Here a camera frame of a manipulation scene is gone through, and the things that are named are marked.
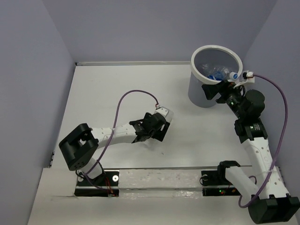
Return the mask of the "large ribbed clear bottle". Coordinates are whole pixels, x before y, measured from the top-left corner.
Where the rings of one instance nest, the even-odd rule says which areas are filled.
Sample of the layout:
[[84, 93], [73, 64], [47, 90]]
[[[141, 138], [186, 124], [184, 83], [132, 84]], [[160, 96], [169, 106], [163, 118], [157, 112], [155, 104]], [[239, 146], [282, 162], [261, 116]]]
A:
[[160, 107], [154, 113], [146, 113], [143, 119], [143, 126], [149, 134], [150, 139], [162, 142], [166, 136], [173, 119], [173, 111]]

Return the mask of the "blue label bottle white cap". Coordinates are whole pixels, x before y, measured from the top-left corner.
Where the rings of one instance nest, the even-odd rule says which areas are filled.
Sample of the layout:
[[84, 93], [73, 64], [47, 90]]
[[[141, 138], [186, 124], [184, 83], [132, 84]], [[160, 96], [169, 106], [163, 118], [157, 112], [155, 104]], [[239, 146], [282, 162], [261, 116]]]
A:
[[209, 79], [215, 81], [222, 81], [222, 80], [236, 80], [238, 78], [238, 74], [235, 72], [225, 72], [225, 71], [217, 71], [208, 76]]

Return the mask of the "crushed clear bottle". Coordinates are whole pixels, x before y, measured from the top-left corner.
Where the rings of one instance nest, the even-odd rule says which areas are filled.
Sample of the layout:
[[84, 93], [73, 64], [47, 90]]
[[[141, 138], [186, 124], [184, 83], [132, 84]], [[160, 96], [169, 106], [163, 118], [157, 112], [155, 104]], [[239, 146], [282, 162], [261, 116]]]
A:
[[218, 65], [218, 64], [209, 64], [209, 63], [205, 63], [205, 64], [201, 64], [200, 68], [202, 69], [202, 71], [204, 72], [205, 75], [227, 75], [229, 73], [229, 70], [222, 66], [222, 65]]

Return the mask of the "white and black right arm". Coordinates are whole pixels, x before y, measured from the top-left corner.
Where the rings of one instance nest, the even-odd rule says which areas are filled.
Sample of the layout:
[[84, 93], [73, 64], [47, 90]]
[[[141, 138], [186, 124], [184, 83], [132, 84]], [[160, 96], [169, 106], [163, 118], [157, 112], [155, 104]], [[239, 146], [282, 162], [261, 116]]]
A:
[[218, 104], [227, 104], [237, 117], [234, 129], [247, 153], [255, 180], [246, 175], [236, 161], [220, 162], [216, 179], [219, 183], [232, 184], [240, 193], [239, 206], [247, 208], [255, 224], [289, 221], [300, 208], [300, 201], [292, 197], [283, 184], [275, 167], [277, 156], [272, 156], [268, 134], [260, 119], [265, 108], [265, 97], [257, 90], [246, 91], [232, 82], [204, 84], [207, 100], [216, 95]]

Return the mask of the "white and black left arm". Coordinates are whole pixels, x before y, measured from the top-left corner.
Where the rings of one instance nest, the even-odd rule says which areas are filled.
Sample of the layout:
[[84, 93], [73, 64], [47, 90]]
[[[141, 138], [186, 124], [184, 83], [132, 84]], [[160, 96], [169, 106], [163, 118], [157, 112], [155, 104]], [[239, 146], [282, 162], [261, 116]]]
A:
[[160, 107], [153, 114], [147, 112], [143, 119], [116, 128], [91, 128], [82, 123], [59, 143], [59, 148], [70, 171], [81, 171], [91, 184], [99, 185], [105, 172], [93, 157], [96, 150], [106, 145], [138, 143], [150, 138], [161, 142], [172, 118], [172, 111]]

